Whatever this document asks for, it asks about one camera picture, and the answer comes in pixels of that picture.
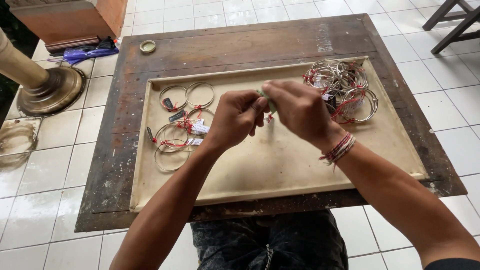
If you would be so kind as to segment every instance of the brass pillar base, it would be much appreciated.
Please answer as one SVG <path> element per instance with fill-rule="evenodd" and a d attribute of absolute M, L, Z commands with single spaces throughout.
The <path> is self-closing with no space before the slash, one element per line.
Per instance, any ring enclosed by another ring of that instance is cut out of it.
<path fill-rule="evenodd" d="M 33 114 L 58 112 L 70 106 L 85 87 L 85 76 L 69 67 L 47 69 L 48 80 L 36 89 L 24 88 L 18 96 L 18 106 Z"/>

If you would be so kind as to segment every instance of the red and white string bracelet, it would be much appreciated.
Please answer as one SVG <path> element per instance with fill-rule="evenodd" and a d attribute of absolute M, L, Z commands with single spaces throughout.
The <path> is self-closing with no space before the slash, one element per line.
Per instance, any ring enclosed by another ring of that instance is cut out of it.
<path fill-rule="evenodd" d="M 330 150 L 328 153 L 321 156 L 318 160 L 327 160 L 328 162 L 326 163 L 328 165 L 332 165 L 332 163 L 337 162 L 348 151 L 350 151 L 353 144 L 355 144 L 355 137 L 350 132 L 347 132 L 347 134 L 345 134 L 345 136 L 340 140 L 340 142 L 338 142 L 338 144 L 332 150 Z"/>

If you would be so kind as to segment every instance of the chair leg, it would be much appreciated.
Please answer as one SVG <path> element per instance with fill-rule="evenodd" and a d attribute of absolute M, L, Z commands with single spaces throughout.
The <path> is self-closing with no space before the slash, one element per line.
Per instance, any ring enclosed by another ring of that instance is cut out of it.
<path fill-rule="evenodd" d="M 452 10 L 452 8 L 459 2 L 460 0 L 446 0 L 437 11 L 428 19 L 428 21 L 423 25 L 423 30 L 430 31 L 432 30 L 435 25 L 443 18 L 447 13 Z"/>
<path fill-rule="evenodd" d="M 458 37 L 479 18 L 480 7 L 477 7 L 474 11 L 468 13 L 467 17 L 431 50 L 432 54 L 440 53 L 443 49 L 450 45 L 450 43 L 457 41 Z"/>

